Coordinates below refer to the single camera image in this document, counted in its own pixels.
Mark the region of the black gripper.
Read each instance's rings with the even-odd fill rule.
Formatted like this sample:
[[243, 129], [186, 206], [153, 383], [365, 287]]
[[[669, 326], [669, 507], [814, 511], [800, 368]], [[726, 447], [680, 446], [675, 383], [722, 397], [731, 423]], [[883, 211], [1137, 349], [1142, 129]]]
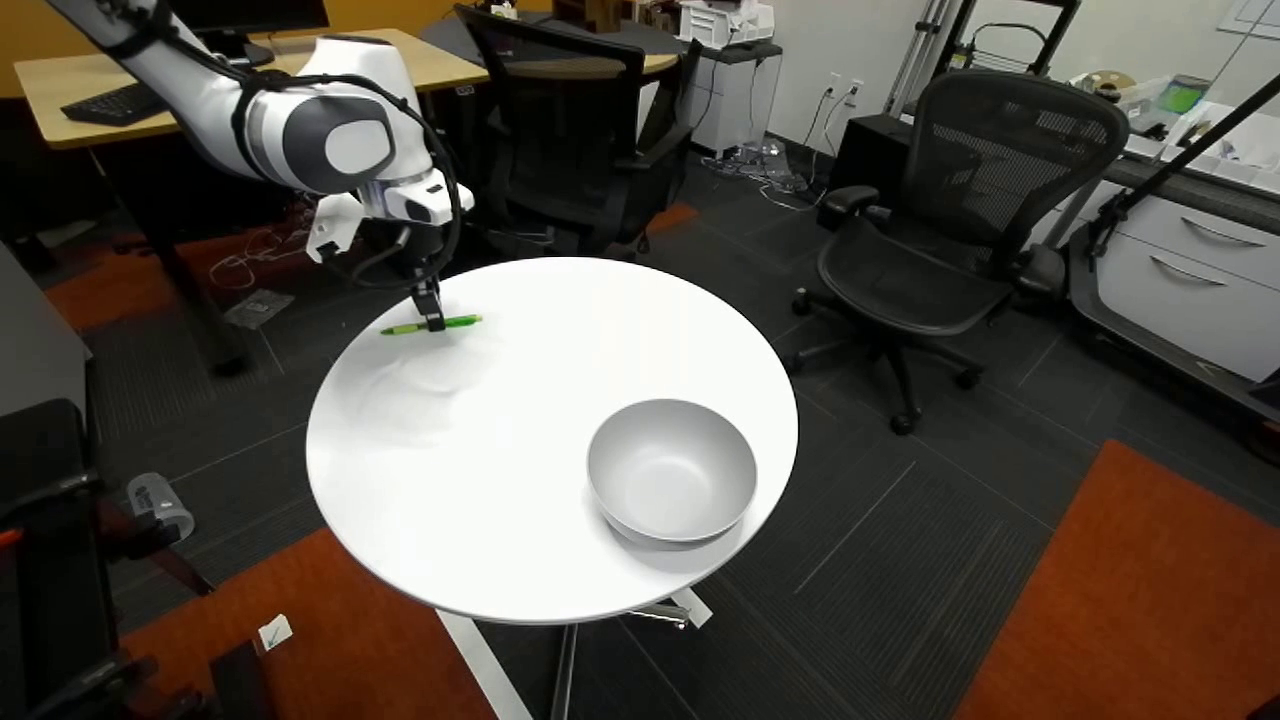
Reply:
[[415, 285], [414, 302], [430, 331], [444, 331], [442, 285], [432, 281], [442, 258], [444, 234], [432, 223], [414, 223], [402, 250], [402, 272], [410, 285]]

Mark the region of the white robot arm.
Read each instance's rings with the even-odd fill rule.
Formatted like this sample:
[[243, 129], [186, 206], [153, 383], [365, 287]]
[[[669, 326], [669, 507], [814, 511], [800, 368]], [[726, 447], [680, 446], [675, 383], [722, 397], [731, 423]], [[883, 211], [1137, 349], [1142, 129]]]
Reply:
[[49, 4], [145, 86], [216, 167], [314, 198], [314, 259], [350, 254], [365, 220], [442, 234], [414, 268], [410, 302], [426, 331], [454, 329], [442, 275], [471, 193], [442, 161], [396, 46], [320, 36], [298, 71], [257, 71], [216, 56], [167, 0]]

